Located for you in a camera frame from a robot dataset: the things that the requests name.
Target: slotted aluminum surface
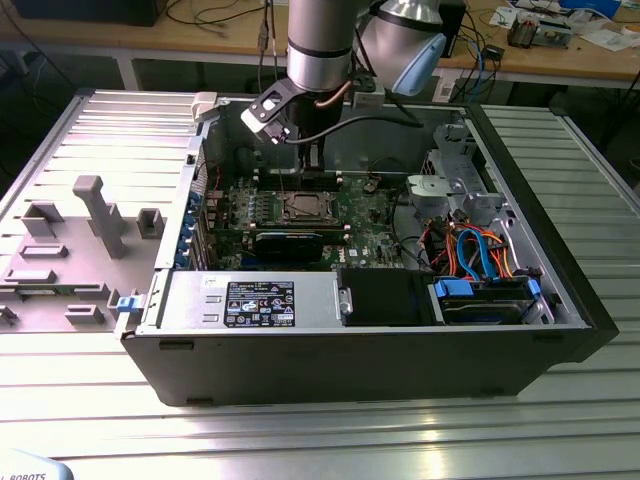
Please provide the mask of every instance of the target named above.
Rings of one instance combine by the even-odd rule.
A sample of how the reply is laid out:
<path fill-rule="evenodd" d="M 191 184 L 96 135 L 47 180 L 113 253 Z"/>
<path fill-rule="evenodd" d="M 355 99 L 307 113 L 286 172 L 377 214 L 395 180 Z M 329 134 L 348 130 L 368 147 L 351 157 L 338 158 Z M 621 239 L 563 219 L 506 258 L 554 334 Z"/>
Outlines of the slotted aluminum surface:
<path fill-rule="evenodd" d="M 537 182 L 559 178 L 543 172 Z M 580 172 L 606 184 L 598 168 Z M 603 230 L 619 227 L 610 224 Z M 618 278 L 611 272 L 638 279 L 631 267 L 587 270 L 603 281 Z M 599 291 L 605 301 L 622 294 Z M 79 480 L 637 479 L 640 331 L 618 321 L 611 344 L 517 398 L 206 409 L 161 404 L 109 334 L 5 335 L 0 442 L 59 458 Z"/>
<path fill-rule="evenodd" d="M 54 202 L 64 217 L 88 216 L 72 193 L 78 175 L 100 175 L 105 201 L 123 217 L 136 218 L 141 208 L 166 217 L 197 129 L 193 99 L 106 90 L 76 97 L 14 184 L 20 188 L 0 221 L 0 270 L 26 233 L 20 217 L 32 202 Z"/>
<path fill-rule="evenodd" d="M 638 329 L 638 197 L 570 120 L 547 109 L 484 111 L 618 328 Z"/>

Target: electronic equipment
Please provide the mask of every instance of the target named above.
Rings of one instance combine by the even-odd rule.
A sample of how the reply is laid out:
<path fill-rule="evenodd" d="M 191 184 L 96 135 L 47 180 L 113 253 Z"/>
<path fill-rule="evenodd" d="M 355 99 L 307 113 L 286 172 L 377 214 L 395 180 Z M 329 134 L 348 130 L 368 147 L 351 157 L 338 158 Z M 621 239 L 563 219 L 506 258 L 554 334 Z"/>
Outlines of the electronic equipment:
<path fill-rule="evenodd" d="M 538 29 L 531 42 L 542 47 L 567 48 L 573 33 L 571 27 L 562 18 L 541 18 Z"/>
<path fill-rule="evenodd" d="M 442 34 L 447 39 L 442 52 L 443 58 L 449 58 L 453 53 L 466 10 L 467 5 L 464 0 L 440 0 L 438 12 L 442 18 Z"/>
<path fill-rule="evenodd" d="M 616 335 L 581 268 L 635 244 L 589 208 L 640 206 L 563 117 L 408 107 L 422 128 L 339 130 L 304 176 L 252 101 L 75 97 L 0 204 L 2 332 L 115 330 L 169 405 L 515 395 Z M 598 192 L 550 195 L 578 155 Z"/>
<path fill-rule="evenodd" d="M 23 18 L 123 23 L 152 27 L 167 0 L 13 0 Z"/>

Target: aluminum profile table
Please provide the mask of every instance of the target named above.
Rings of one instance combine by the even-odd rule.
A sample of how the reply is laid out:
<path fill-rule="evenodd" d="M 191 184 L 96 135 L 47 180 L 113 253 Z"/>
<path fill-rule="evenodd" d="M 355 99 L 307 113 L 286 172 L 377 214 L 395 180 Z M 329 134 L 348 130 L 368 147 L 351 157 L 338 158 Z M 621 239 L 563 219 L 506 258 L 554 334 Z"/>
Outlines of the aluminum profile table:
<path fill-rule="evenodd" d="M 74 100 L 28 169 L 47 171 L 87 108 Z M 639 478 L 637 201 L 568 119 L 486 114 L 621 329 L 587 362 L 555 367 L 517 398 L 172 408 L 112 333 L 0 335 L 2 444 L 60 459 L 78 480 Z M 194 128 L 174 126 L 179 137 Z M 11 225 L 3 220 L 0 233 Z"/>

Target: wooden tabletop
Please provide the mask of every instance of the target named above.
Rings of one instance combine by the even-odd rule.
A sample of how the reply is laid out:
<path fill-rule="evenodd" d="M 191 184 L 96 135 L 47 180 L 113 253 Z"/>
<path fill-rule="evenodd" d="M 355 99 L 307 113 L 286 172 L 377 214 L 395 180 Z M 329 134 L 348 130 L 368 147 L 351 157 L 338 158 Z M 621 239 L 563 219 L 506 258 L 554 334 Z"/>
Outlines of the wooden tabletop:
<path fill-rule="evenodd" d="M 192 21 L 190 2 L 196 10 L 220 7 L 230 0 L 183 0 L 174 9 L 176 18 Z M 542 74 L 567 77 L 604 78 L 631 81 L 640 68 L 640 49 L 625 49 L 610 52 L 579 37 L 571 40 L 568 49 L 532 47 L 519 49 L 507 44 L 507 30 L 487 25 L 491 10 L 504 5 L 501 0 L 468 0 L 476 26 L 487 39 L 487 43 L 505 49 L 501 71 L 525 74 Z M 260 6 L 259 0 L 239 0 L 230 8 L 208 12 L 207 20 L 228 17 Z M 219 29 L 226 38 L 204 31 L 194 25 L 183 25 L 163 15 L 152 27 L 127 25 L 67 22 L 54 20 L 24 20 L 12 9 L 13 17 L 20 27 L 37 43 L 83 45 L 95 47 L 144 48 L 184 52 L 231 53 L 256 55 L 257 36 L 262 21 L 261 12 L 243 15 L 226 22 Z M 277 47 L 284 53 L 287 42 L 287 7 L 275 8 Z M 623 10 L 616 19 L 640 21 L 640 13 Z M 0 41 L 22 41 L 4 16 L 0 17 Z M 464 42 L 459 41 L 454 55 L 442 59 L 440 67 L 473 68 L 474 59 Z"/>

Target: blue clip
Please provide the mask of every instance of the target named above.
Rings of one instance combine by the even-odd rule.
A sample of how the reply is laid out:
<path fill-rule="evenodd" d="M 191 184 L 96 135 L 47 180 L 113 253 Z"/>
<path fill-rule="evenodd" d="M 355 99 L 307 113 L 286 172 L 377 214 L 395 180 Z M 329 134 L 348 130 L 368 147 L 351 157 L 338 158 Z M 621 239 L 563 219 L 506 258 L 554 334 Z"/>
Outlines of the blue clip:
<path fill-rule="evenodd" d="M 531 295 L 533 295 L 533 298 L 537 299 L 538 297 L 540 297 L 540 295 L 542 294 L 542 290 L 540 290 L 540 284 L 536 280 L 530 278 L 527 282 L 527 285 L 529 286 L 529 290 L 531 290 Z"/>
<path fill-rule="evenodd" d="M 193 237 L 193 230 L 190 230 L 189 227 L 183 226 L 180 229 L 180 235 L 182 235 L 185 239 Z"/>
<path fill-rule="evenodd" d="M 202 202 L 202 195 L 196 192 L 189 192 L 189 200 L 193 203 L 200 204 Z"/>
<path fill-rule="evenodd" d="M 184 225 L 188 225 L 192 227 L 193 225 L 196 224 L 196 219 L 192 215 L 185 215 L 184 218 L 182 219 L 182 223 Z"/>
<path fill-rule="evenodd" d="M 183 237 L 180 240 L 178 240 L 178 251 L 179 252 L 186 252 L 187 250 L 189 250 L 189 245 L 187 245 L 187 242 L 185 241 L 185 239 Z"/>
<path fill-rule="evenodd" d="M 173 261 L 180 265 L 180 267 L 184 268 L 187 266 L 188 258 L 180 253 L 178 253 L 175 257 L 173 257 Z"/>
<path fill-rule="evenodd" d="M 132 295 L 120 297 L 116 304 L 118 313 L 136 313 L 144 308 L 145 295 Z"/>
<path fill-rule="evenodd" d="M 473 297 L 473 287 L 468 280 L 446 278 L 438 281 L 435 285 L 436 295 L 438 298 L 454 296 L 454 297 Z"/>

